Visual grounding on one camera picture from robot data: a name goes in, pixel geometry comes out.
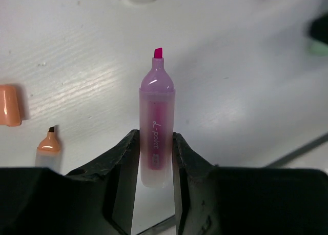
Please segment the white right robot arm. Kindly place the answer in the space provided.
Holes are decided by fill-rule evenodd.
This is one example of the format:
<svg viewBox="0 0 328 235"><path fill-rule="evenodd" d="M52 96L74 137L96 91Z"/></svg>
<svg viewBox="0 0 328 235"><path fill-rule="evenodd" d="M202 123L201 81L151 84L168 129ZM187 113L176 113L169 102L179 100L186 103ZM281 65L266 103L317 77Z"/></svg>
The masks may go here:
<svg viewBox="0 0 328 235"><path fill-rule="evenodd" d="M327 44L328 42L328 14L324 13L313 20L307 30L310 39Z"/></svg>

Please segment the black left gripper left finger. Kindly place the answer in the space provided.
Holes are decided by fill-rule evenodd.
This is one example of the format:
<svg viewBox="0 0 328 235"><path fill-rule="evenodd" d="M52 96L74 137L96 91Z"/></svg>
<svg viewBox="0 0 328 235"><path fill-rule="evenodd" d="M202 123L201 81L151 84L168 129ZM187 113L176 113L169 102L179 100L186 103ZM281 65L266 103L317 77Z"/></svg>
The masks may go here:
<svg viewBox="0 0 328 235"><path fill-rule="evenodd" d="M130 234L139 131L61 175L48 168L1 169L1 234Z"/></svg>

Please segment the pink highlighter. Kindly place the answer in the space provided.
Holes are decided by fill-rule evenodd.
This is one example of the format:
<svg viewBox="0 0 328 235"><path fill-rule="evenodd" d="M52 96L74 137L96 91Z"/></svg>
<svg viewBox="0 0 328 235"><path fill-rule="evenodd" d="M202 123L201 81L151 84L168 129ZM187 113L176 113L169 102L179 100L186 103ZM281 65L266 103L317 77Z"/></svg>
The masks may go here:
<svg viewBox="0 0 328 235"><path fill-rule="evenodd" d="M171 172L175 87L165 70L163 49L139 89L140 173L146 187L164 187Z"/></svg>

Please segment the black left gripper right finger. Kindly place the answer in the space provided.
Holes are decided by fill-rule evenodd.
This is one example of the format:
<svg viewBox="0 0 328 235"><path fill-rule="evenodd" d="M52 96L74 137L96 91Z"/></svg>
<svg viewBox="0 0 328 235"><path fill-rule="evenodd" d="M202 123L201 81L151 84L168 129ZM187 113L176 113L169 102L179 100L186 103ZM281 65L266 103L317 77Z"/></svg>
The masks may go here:
<svg viewBox="0 0 328 235"><path fill-rule="evenodd" d="M327 234L327 174L222 167L179 133L172 148L178 234Z"/></svg>

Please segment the orange-tipped clear highlighter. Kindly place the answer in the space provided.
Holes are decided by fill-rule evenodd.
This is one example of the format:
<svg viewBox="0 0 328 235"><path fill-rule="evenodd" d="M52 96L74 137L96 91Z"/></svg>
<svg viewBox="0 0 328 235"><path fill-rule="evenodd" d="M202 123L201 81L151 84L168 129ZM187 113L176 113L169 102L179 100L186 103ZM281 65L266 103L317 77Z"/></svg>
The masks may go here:
<svg viewBox="0 0 328 235"><path fill-rule="evenodd" d="M36 149L35 167L45 167L60 172L61 161L61 143L57 137L56 127L52 126Z"/></svg>

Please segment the orange highlighter cap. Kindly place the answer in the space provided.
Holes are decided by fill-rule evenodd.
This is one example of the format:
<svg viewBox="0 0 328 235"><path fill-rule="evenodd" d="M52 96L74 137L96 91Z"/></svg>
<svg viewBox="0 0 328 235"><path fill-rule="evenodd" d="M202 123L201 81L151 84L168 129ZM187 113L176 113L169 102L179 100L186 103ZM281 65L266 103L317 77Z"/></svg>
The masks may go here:
<svg viewBox="0 0 328 235"><path fill-rule="evenodd" d="M17 127L22 123L14 86L1 85L1 125Z"/></svg>

